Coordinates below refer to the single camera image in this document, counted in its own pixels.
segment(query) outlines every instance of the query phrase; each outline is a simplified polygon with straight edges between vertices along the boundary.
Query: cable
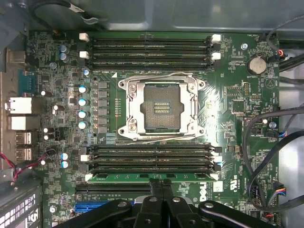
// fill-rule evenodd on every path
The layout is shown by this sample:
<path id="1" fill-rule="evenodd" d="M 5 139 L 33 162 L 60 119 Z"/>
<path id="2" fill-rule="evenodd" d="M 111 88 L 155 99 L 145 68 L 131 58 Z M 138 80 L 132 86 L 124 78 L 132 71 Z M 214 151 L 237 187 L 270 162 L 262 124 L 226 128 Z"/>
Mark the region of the cable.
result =
<path id="1" fill-rule="evenodd" d="M 31 4 L 29 6 L 29 13 L 32 16 L 32 18 L 38 22 L 40 25 L 46 27 L 48 30 L 54 32 L 55 34 L 59 34 L 59 31 L 57 29 L 54 29 L 52 26 L 50 26 L 45 20 L 41 19 L 40 17 L 38 17 L 35 13 L 35 11 L 42 7 L 42 6 L 46 6 L 46 5 L 59 5 L 59 6 L 63 6 L 66 8 L 69 8 L 70 10 L 72 10 L 73 12 L 79 13 L 82 20 L 84 22 L 86 22 L 87 20 L 90 19 L 95 19 L 94 22 L 92 22 L 91 24 L 95 26 L 95 28 L 100 31 L 100 30 L 105 30 L 103 26 L 97 24 L 98 19 L 91 17 L 87 12 L 85 12 L 83 9 L 80 9 L 77 6 L 74 6 L 73 4 L 63 1 L 63 0 L 37 0 L 35 2 L 33 2 L 33 4 Z"/>
<path id="2" fill-rule="evenodd" d="M 284 127 L 284 129 L 283 129 L 283 132 L 284 132 L 284 133 L 287 132 L 287 130 L 288 130 L 290 124 L 294 121 L 295 118 L 296 118 L 296 114 L 292 115 L 292 116 L 289 118 L 289 120 L 287 121 L 287 123 L 286 123 L 286 125 L 285 125 L 285 127 Z"/>
<path id="3" fill-rule="evenodd" d="M 280 82 L 287 83 L 287 84 L 293 84 L 293 85 L 303 85 L 304 79 L 291 79 L 288 77 L 280 77 Z"/>
<path id="4" fill-rule="evenodd" d="M 249 122 L 249 124 L 245 130 L 243 142 L 242 142 L 243 159 L 244 159 L 244 163 L 247 167 L 249 175 L 253 174 L 253 169 L 251 167 L 251 163 L 250 163 L 250 160 L 248 157 L 247 146 L 248 146 L 248 140 L 249 140 L 250 133 L 251 133 L 251 128 L 254 126 L 254 124 L 263 118 L 284 116 L 284 115 L 293 115 L 293 114 L 303 114 L 303 113 L 304 113 L 304 108 L 302 108 L 302 107 L 283 109 L 280 111 L 275 111 L 275 112 L 264 113 L 264 114 L 258 115 Z M 258 181 L 255 181 L 255 179 L 253 179 L 253 182 L 257 185 L 258 191 L 260 192 L 262 206 L 266 207 L 267 201 L 266 201 L 266 197 L 265 197 L 265 194 L 263 192 L 263 189 L 262 189 L 260 183 Z"/>
<path id="5" fill-rule="evenodd" d="M 3 153 L 0 153 L 0 158 L 4 159 L 12 169 L 16 168 L 16 165 L 11 160 L 9 160 Z"/>
<path id="6" fill-rule="evenodd" d="M 253 202 L 252 197 L 251 197 L 251 189 L 252 186 L 256 180 L 256 178 L 258 177 L 258 175 L 261 173 L 261 171 L 270 163 L 271 159 L 283 148 L 285 147 L 287 144 L 289 144 L 290 142 L 292 142 L 293 140 L 304 136 L 304 131 L 298 131 L 295 133 L 292 133 L 288 136 L 286 136 L 285 138 L 283 138 L 281 141 L 279 141 L 271 150 L 270 152 L 267 154 L 267 156 L 265 157 L 265 159 L 262 161 L 262 163 L 257 167 L 257 169 L 252 173 L 251 177 L 249 178 L 248 182 L 247 182 L 247 194 L 249 196 L 249 200 L 251 202 Z M 265 193 L 263 192 L 263 190 L 259 191 L 260 195 L 265 195 Z M 288 209 L 292 209 L 295 207 L 298 207 L 302 204 L 304 204 L 304 195 L 297 197 L 295 199 L 292 199 L 286 203 L 283 203 L 279 206 L 275 206 L 275 207 L 264 207 L 264 206 L 259 206 L 256 203 L 252 203 L 254 207 L 256 207 L 258 210 L 262 210 L 262 211 L 266 211 L 266 212 L 280 212 L 283 210 L 288 210 Z"/>
<path id="7" fill-rule="evenodd" d="M 283 27 L 283 26 L 285 26 L 285 25 L 287 25 L 287 24 L 289 24 L 289 23 L 295 22 L 295 21 L 297 21 L 297 20 L 301 20 L 301 19 L 304 19 L 304 15 L 301 15 L 301 16 L 298 16 L 298 17 L 295 17 L 295 18 L 292 18 L 292 19 L 290 19 L 290 20 L 287 20 L 287 21 L 285 21 L 284 23 L 282 23 L 282 24 L 278 25 L 277 27 L 275 27 L 274 29 L 272 29 L 272 30 L 268 33 L 268 35 L 267 35 L 267 37 L 266 37 L 266 42 L 267 42 L 267 44 L 268 44 L 273 50 L 275 50 L 275 51 L 277 51 L 277 52 L 279 53 L 280 49 L 270 41 L 270 37 L 272 36 L 272 34 L 274 34 L 274 33 L 275 33 L 278 29 L 280 29 L 281 27 Z"/>

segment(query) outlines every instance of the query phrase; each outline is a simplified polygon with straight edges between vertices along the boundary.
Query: blue-topped capacitor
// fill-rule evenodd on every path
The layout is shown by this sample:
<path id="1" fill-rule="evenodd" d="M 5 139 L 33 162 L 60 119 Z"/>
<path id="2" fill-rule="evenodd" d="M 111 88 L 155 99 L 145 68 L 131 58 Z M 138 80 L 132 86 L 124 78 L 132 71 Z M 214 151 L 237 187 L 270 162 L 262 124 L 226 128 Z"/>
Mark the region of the blue-topped capacitor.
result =
<path id="1" fill-rule="evenodd" d="M 78 127 L 80 128 L 80 129 L 85 129 L 85 128 L 87 128 L 88 127 L 88 122 L 86 122 L 86 121 L 81 121 L 81 122 L 79 122 L 79 124 L 78 124 Z"/>
<path id="2" fill-rule="evenodd" d="M 79 118 L 83 119 L 89 116 L 89 113 L 87 111 L 80 111 L 78 113 Z"/>
<path id="3" fill-rule="evenodd" d="M 78 104 L 79 104 L 79 106 L 87 106 L 89 104 L 89 102 L 88 102 L 88 100 L 85 100 L 85 99 L 81 98 L 78 101 Z"/>
<path id="4" fill-rule="evenodd" d="M 81 93 L 81 94 L 85 94 L 89 91 L 89 89 L 84 86 L 84 85 L 81 85 L 79 88 L 78 88 L 78 91 Z"/>
<path id="5" fill-rule="evenodd" d="M 66 63 L 69 61 L 70 58 L 65 53 L 60 53 L 59 59 L 62 60 L 64 63 Z"/>
<path id="6" fill-rule="evenodd" d="M 88 69 L 85 69 L 85 70 L 83 71 L 83 73 L 84 73 L 84 76 L 86 76 L 86 77 L 89 77 L 89 76 L 90 76 L 90 71 L 89 71 Z"/>
<path id="7" fill-rule="evenodd" d="M 68 167 L 68 162 L 67 161 L 61 162 L 61 167 L 66 169 Z"/>
<path id="8" fill-rule="evenodd" d="M 67 48 L 67 46 L 61 44 L 59 46 L 59 51 L 62 52 L 62 53 L 66 53 L 67 54 L 68 53 L 68 48 Z"/>

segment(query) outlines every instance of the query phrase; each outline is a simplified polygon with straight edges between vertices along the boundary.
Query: screw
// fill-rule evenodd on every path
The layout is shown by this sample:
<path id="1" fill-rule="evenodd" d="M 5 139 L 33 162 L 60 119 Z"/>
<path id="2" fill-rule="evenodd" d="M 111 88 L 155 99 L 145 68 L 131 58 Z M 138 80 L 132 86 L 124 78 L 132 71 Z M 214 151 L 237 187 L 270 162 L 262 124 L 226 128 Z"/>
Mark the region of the screw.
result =
<path id="1" fill-rule="evenodd" d="M 129 92 L 134 93 L 136 91 L 136 85 L 135 84 L 130 84 L 129 85 Z"/>
<path id="2" fill-rule="evenodd" d="M 127 206 L 127 204 L 126 204 L 125 202 L 121 202 L 121 203 L 118 204 L 118 206 L 119 206 L 120 208 L 122 208 L 122 207 Z"/>
<path id="3" fill-rule="evenodd" d="M 133 132 L 136 131 L 136 125 L 135 124 L 129 124 L 129 131 Z"/>
<path id="4" fill-rule="evenodd" d="M 172 200 L 173 200 L 173 202 L 180 202 L 180 198 L 178 198 L 178 197 L 174 197 Z"/>
<path id="5" fill-rule="evenodd" d="M 149 199 L 149 201 L 150 201 L 150 202 L 156 202 L 156 201 L 157 201 L 157 198 L 151 197 L 151 198 Z"/>
<path id="6" fill-rule="evenodd" d="M 242 50 L 247 50 L 247 48 L 248 48 L 248 44 L 244 43 L 241 45 Z"/>
<path id="7" fill-rule="evenodd" d="M 276 123 L 275 122 L 270 122 L 269 127 L 270 128 L 276 128 Z"/>
<path id="8" fill-rule="evenodd" d="M 205 207 L 206 208 L 213 208 L 213 204 L 212 203 L 205 203 Z"/>

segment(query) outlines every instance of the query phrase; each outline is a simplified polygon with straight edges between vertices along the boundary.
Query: black cable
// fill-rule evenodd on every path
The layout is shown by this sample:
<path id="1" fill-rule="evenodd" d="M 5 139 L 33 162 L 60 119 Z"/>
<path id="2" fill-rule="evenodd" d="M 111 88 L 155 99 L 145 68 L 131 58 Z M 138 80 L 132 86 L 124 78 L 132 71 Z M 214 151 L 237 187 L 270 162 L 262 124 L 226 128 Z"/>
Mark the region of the black cable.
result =
<path id="1" fill-rule="evenodd" d="M 58 31 L 56 29 L 54 29 L 52 26 L 50 26 L 45 20 L 38 17 L 35 13 L 35 11 L 38 8 L 40 8 L 42 6 L 46 6 L 46 5 L 59 5 L 59 6 L 64 6 L 66 8 L 70 8 L 71 3 L 63 1 L 63 0 L 37 0 L 29 6 L 29 13 L 36 22 L 38 22 L 40 25 L 46 27 L 48 30 L 54 32 L 55 34 L 58 34 Z M 87 12 L 78 12 L 78 14 L 84 19 L 91 18 L 91 16 Z M 101 25 L 93 24 L 93 26 L 97 30 L 104 30 L 104 27 Z"/>
<path id="2" fill-rule="evenodd" d="M 268 35 L 267 35 L 267 37 L 266 37 L 266 42 L 267 42 L 267 44 L 268 44 L 273 50 L 278 51 L 279 48 L 278 48 L 276 45 L 274 45 L 274 44 L 270 41 L 270 37 L 272 36 L 272 34 L 274 34 L 274 33 L 275 33 L 278 29 L 280 29 L 281 27 L 283 27 L 283 26 L 285 26 L 285 25 L 287 25 L 287 24 L 289 24 L 289 23 L 295 22 L 295 21 L 297 21 L 297 20 L 301 20 L 301 19 L 304 19 L 304 15 L 301 15 L 301 16 L 298 16 L 298 17 L 295 17 L 295 18 L 292 18 L 292 19 L 290 19 L 290 20 L 287 20 L 287 21 L 285 21 L 284 23 L 282 23 L 282 24 L 278 25 L 277 27 L 275 27 L 273 30 L 271 30 L 271 31 L 268 33 Z"/>
<path id="3" fill-rule="evenodd" d="M 248 182 L 247 182 L 247 194 L 249 195 L 249 200 L 252 201 L 252 197 L 251 197 L 251 189 L 252 189 L 252 185 L 255 182 L 255 179 L 257 178 L 257 176 L 261 173 L 261 171 L 270 163 L 271 159 L 283 148 L 285 147 L 287 144 L 289 144 L 290 142 L 292 142 L 293 140 L 300 138 L 304 136 L 304 131 L 298 131 L 295 133 L 292 133 L 288 136 L 286 136 L 285 138 L 283 138 L 281 141 L 279 141 L 271 150 L 270 152 L 267 154 L 267 156 L 265 157 L 265 159 L 262 161 L 262 163 L 257 167 L 257 169 L 252 173 L 251 177 L 249 178 Z M 253 206 L 255 206 L 257 209 L 262 210 L 262 211 L 267 211 L 267 212 L 280 212 L 283 210 L 288 210 L 288 209 L 292 209 L 295 207 L 298 207 L 300 205 L 304 204 L 304 195 L 299 196 L 295 199 L 289 200 L 286 203 L 283 203 L 279 206 L 275 206 L 275 207 L 261 207 L 255 203 L 253 203 Z"/>
<path id="4" fill-rule="evenodd" d="M 280 76 L 280 82 L 287 83 L 287 84 L 293 84 L 293 85 L 303 85 L 304 79 L 293 79 L 288 77 L 282 77 Z"/>
<path id="5" fill-rule="evenodd" d="M 280 111 L 275 111 L 275 112 L 264 113 L 264 114 L 258 115 L 249 122 L 249 124 L 245 130 L 244 137 L 243 137 L 242 153 L 243 153 L 244 163 L 247 167 L 247 170 L 248 170 L 248 173 L 250 176 L 253 174 L 253 169 L 251 167 L 251 163 L 250 163 L 250 160 L 248 157 L 247 146 L 248 146 L 248 140 L 249 140 L 250 133 L 251 133 L 251 128 L 255 125 L 255 123 L 257 123 L 259 120 L 261 120 L 263 118 L 284 116 L 284 115 L 293 115 L 293 114 L 303 114 L 303 113 L 304 113 L 304 108 L 302 108 L 302 107 L 283 109 Z M 257 185 L 258 191 L 260 192 L 262 206 L 266 207 L 267 201 L 266 201 L 266 197 L 263 192 L 263 189 L 258 181 L 255 181 L 255 179 L 253 181 Z"/>
<path id="6" fill-rule="evenodd" d="M 287 132 L 287 129 L 289 128 L 289 126 L 291 125 L 291 123 L 294 121 L 294 119 L 295 119 L 296 116 L 297 116 L 297 115 L 294 114 L 294 115 L 292 115 L 292 116 L 289 118 L 289 120 L 287 121 L 287 123 L 286 123 L 286 125 L 285 125 L 285 127 L 284 127 L 284 129 L 283 129 L 283 133 Z"/>
<path id="7" fill-rule="evenodd" d="M 281 66 L 281 63 L 280 63 L 279 64 L 279 69 L 280 69 L 280 72 L 283 72 L 283 71 L 292 69 L 294 67 L 297 67 L 297 66 L 299 66 L 299 65 L 301 65 L 303 63 L 304 63 L 304 59 L 298 60 L 296 62 L 293 62 L 293 63 L 288 64 L 288 65 L 284 65 L 284 66 Z"/>

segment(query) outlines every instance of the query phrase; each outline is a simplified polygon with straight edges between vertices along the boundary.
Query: red wire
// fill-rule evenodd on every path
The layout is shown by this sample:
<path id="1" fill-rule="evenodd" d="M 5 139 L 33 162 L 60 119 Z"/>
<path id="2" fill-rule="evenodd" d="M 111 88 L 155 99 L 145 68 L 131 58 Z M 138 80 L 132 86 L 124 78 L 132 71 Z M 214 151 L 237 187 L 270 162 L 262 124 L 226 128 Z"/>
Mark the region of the red wire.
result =
<path id="1" fill-rule="evenodd" d="M 4 160 L 9 164 L 9 166 L 14 169 L 15 166 L 9 161 L 9 159 L 3 153 L 0 154 L 4 158 Z"/>

